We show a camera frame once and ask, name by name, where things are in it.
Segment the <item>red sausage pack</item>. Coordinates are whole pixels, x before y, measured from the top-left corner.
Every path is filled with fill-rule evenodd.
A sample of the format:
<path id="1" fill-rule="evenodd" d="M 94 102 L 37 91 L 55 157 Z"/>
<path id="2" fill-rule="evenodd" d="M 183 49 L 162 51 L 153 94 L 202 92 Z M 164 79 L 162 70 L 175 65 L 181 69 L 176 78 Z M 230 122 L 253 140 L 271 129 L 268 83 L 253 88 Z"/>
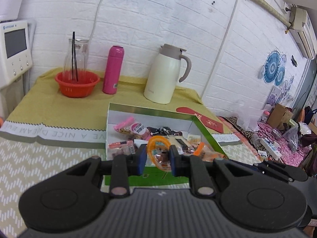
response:
<path id="1" fill-rule="evenodd" d="M 109 159 L 117 155 L 131 155 L 135 153 L 135 146 L 132 140 L 110 143 L 107 148 L 107 156 Z"/>

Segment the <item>wafer biscuit pack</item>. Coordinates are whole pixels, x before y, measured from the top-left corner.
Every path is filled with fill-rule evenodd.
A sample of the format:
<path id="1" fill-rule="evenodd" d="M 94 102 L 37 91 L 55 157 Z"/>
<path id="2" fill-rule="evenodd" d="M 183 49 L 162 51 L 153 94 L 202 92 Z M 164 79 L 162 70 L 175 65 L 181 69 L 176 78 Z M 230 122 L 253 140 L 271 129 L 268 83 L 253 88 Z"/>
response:
<path id="1" fill-rule="evenodd" d="M 171 145 L 175 145 L 179 154 L 193 154 L 195 149 L 194 147 L 182 136 L 167 136 Z"/>

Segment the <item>yellow jelly cup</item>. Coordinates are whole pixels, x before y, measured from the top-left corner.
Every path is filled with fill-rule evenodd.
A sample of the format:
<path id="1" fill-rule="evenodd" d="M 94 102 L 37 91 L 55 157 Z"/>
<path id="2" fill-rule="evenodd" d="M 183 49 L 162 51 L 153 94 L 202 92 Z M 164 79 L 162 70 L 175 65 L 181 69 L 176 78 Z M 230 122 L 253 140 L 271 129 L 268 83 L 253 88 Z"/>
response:
<path id="1" fill-rule="evenodd" d="M 169 148 L 171 144 L 169 140 L 163 136 L 153 136 L 147 143 L 147 155 L 151 162 L 158 169 L 171 172 L 169 161 Z"/>

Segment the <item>pink snack bag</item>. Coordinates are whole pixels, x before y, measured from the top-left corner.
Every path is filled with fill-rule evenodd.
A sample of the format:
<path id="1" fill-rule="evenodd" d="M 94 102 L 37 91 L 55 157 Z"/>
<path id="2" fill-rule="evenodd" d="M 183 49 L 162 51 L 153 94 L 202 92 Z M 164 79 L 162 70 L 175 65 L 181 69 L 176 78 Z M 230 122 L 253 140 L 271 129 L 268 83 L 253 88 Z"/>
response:
<path id="1" fill-rule="evenodd" d="M 135 121 L 133 117 L 115 125 L 114 130 L 118 133 L 125 134 L 132 139 L 149 140 L 151 132 L 142 123 Z"/>

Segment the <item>dark dried meat bag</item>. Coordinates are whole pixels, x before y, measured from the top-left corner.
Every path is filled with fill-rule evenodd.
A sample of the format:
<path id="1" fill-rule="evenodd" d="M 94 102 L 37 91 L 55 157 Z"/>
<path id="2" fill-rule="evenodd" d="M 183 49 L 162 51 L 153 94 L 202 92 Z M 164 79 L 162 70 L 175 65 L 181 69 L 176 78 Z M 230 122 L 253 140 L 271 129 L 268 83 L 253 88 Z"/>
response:
<path id="1" fill-rule="evenodd" d="M 150 131 L 151 136 L 183 136 L 183 133 L 181 131 L 175 131 L 170 129 L 169 127 L 160 127 L 160 128 L 154 128 L 154 127 L 147 127 L 148 131 Z"/>

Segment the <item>orange candy bag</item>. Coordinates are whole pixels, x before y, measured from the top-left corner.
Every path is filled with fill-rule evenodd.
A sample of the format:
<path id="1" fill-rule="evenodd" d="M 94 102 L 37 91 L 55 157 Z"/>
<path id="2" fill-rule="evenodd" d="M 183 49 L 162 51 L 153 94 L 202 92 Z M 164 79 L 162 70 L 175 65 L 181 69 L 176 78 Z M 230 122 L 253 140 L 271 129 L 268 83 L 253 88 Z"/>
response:
<path id="1" fill-rule="evenodd" d="M 193 153 L 205 162 L 213 162 L 216 158 L 224 159 L 224 154 L 211 150 L 205 143 L 201 142 Z"/>

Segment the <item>white power strip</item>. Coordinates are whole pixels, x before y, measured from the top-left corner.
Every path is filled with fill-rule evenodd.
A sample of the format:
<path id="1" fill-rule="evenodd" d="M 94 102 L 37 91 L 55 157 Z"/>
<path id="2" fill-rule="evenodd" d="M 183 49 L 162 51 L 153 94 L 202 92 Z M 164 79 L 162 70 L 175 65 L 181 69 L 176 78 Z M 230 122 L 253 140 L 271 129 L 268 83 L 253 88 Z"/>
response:
<path id="1" fill-rule="evenodd" d="M 260 143 L 275 160 L 279 160 L 282 157 L 282 154 L 278 151 L 278 149 L 270 140 L 266 138 L 260 138 Z"/>

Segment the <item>green cardboard box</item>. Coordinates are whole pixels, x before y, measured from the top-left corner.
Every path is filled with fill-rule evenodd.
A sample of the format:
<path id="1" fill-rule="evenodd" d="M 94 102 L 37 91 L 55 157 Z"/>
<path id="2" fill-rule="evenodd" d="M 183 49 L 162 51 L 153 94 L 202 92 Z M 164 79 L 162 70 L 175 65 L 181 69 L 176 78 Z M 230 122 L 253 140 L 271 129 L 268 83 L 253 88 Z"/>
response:
<path id="1" fill-rule="evenodd" d="M 132 155 L 145 146 L 146 163 L 131 186 L 181 186 L 186 177 L 174 177 L 168 157 L 171 145 L 180 155 L 205 162 L 226 158 L 224 151 L 196 115 L 111 103 L 106 120 L 106 159 Z"/>

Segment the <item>red envelope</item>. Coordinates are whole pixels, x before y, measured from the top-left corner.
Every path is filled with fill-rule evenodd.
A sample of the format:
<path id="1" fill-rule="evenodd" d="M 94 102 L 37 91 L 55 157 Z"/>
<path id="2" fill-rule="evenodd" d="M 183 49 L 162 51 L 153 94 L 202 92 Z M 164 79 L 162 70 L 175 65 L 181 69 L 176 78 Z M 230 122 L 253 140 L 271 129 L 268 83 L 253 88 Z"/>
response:
<path id="1" fill-rule="evenodd" d="M 190 114 L 190 115 L 195 115 L 201 122 L 202 124 L 205 126 L 205 127 L 208 127 L 220 134 L 223 134 L 223 124 L 216 121 L 216 120 L 213 120 L 191 108 L 188 108 L 188 107 L 178 107 L 176 109 L 176 111 L 178 113 L 184 113 L 184 114 Z"/>

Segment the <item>pink thermos bottle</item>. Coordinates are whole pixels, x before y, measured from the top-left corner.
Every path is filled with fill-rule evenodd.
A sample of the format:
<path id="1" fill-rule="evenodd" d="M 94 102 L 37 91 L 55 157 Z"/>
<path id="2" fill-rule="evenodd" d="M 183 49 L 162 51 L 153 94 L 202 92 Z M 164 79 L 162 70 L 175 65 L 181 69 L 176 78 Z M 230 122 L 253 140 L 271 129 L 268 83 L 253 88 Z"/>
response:
<path id="1" fill-rule="evenodd" d="M 102 89 L 105 94 L 114 95 L 117 91 L 124 53 L 124 48 L 118 45 L 109 50 Z"/>

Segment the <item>cream thermos jug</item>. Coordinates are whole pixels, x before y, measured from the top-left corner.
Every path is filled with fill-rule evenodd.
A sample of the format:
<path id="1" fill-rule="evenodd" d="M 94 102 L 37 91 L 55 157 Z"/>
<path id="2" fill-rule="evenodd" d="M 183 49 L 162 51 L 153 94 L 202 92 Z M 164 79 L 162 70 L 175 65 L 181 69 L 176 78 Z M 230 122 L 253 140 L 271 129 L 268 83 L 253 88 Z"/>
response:
<path id="1" fill-rule="evenodd" d="M 146 82 L 143 93 L 146 99 L 159 104 L 170 103 L 177 84 L 188 77 L 192 67 L 191 60 L 183 55 L 184 51 L 169 44 L 161 46 Z"/>

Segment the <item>red plastic basket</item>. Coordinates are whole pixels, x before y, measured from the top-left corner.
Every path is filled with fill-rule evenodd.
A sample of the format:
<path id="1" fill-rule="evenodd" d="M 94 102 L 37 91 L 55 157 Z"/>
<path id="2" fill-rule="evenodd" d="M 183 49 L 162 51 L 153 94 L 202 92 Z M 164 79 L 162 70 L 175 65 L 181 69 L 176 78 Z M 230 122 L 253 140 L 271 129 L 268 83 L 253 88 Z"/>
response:
<path id="1" fill-rule="evenodd" d="M 100 77 L 92 71 L 78 71 L 78 81 L 68 80 L 71 72 L 60 72 L 55 76 L 60 92 L 69 98 L 84 98 L 93 92 L 100 81 Z"/>

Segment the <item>patterned tablecloth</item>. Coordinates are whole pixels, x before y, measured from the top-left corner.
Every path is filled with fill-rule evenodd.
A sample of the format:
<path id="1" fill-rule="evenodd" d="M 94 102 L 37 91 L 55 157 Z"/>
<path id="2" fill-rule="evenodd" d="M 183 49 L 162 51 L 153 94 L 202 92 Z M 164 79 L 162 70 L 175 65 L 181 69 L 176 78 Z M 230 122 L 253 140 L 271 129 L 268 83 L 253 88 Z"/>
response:
<path id="1" fill-rule="evenodd" d="M 21 194 L 29 187 L 91 156 L 106 159 L 106 130 L 63 128 L 45 124 L 5 121 L 1 127 L 1 231 L 16 237 L 25 229 L 18 211 Z M 221 147 L 230 159 L 260 163 L 253 147 L 243 141 Z M 186 188 L 186 178 L 160 171 L 148 159 L 141 177 L 130 177 L 130 186 Z"/>

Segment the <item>yellow cloth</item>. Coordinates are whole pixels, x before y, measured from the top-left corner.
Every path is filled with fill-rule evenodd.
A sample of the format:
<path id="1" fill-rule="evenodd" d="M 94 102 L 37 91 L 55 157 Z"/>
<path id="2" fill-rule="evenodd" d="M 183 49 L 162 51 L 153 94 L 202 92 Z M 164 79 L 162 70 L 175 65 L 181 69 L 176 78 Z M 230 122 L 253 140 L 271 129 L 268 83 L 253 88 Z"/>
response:
<path id="1" fill-rule="evenodd" d="M 193 89 L 178 87 L 169 104 L 157 104 L 143 95 L 146 80 L 122 76 L 115 95 L 102 92 L 99 82 L 85 98 L 69 98 L 60 90 L 55 76 L 61 71 L 55 68 L 37 78 L 34 85 L 17 105 L 7 120 L 15 123 L 45 124 L 46 126 L 103 130 L 109 103 L 124 104 L 175 112 L 179 107 L 188 107 L 198 112 L 199 118 L 219 118 L 204 106 Z"/>

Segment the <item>black straw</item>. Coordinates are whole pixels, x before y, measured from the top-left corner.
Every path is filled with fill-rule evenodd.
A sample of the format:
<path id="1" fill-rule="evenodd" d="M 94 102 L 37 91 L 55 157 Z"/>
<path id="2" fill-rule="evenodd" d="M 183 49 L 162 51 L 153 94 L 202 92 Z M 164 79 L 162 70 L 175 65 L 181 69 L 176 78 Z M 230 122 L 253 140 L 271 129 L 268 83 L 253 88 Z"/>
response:
<path id="1" fill-rule="evenodd" d="M 76 59 L 76 44 L 75 31 L 72 33 L 72 80 L 78 81 L 78 69 Z"/>

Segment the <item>glass carafe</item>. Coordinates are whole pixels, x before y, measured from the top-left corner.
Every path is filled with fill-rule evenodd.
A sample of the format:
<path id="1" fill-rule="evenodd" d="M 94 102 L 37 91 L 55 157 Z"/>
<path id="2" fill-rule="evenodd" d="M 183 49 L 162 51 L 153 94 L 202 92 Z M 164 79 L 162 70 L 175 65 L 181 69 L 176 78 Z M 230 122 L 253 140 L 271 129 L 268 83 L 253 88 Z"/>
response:
<path id="1" fill-rule="evenodd" d="M 64 60 L 62 80 L 66 83 L 84 84 L 87 76 L 88 44 L 86 39 L 69 39 Z"/>

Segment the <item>air conditioner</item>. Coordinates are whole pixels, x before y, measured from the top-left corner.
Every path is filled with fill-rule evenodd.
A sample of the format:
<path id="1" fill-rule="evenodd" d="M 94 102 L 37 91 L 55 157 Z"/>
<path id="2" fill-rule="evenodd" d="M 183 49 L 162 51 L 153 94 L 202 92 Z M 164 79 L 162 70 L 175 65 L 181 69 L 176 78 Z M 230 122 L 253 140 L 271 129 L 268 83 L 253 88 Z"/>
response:
<path id="1" fill-rule="evenodd" d="M 303 57 L 316 58 L 316 35 L 308 12 L 298 7 L 290 9 L 289 31 L 293 35 Z"/>

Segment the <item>white water dispenser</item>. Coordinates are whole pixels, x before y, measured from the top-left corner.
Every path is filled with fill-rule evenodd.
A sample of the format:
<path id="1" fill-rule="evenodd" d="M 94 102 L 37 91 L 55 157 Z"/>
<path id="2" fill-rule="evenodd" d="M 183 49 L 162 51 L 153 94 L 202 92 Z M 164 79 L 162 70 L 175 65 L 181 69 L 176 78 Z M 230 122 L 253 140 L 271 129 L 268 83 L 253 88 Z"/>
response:
<path id="1" fill-rule="evenodd" d="M 1 88 L 9 86 L 32 66 L 28 22 L 1 23 Z"/>

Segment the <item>blue wall decoration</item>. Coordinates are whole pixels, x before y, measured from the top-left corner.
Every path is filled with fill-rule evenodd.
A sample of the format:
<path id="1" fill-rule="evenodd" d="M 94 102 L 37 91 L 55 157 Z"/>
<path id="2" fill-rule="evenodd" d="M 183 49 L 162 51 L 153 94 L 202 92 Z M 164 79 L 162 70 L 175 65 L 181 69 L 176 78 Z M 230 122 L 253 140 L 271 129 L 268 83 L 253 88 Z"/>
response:
<path id="1" fill-rule="evenodd" d="M 294 75 L 287 75 L 286 64 L 287 55 L 281 53 L 279 50 L 273 50 L 266 57 L 257 78 L 263 80 L 266 84 L 273 84 L 276 87 L 280 87 L 284 83 L 292 85 Z"/>

